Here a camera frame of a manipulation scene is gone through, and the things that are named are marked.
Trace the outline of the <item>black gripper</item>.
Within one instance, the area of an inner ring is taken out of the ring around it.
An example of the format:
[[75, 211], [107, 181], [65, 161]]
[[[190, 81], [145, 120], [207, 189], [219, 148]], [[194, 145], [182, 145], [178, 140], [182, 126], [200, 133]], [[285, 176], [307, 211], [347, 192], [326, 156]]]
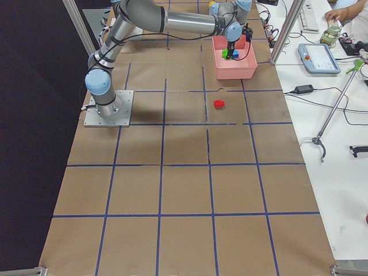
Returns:
[[236, 43], [235, 41], [228, 41], [226, 56], [225, 56], [227, 60], [232, 59], [233, 51], [235, 50], [235, 43]]

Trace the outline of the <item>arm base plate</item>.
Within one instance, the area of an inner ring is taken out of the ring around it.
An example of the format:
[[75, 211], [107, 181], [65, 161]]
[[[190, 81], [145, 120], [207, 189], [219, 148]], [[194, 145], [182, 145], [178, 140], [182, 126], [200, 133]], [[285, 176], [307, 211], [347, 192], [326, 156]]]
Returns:
[[93, 107], [86, 109], [85, 127], [129, 127], [134, 91], [116, 90], [115, 93], [114, 102], [106, 106], [97, 105], [90, 97], [89, 105]]

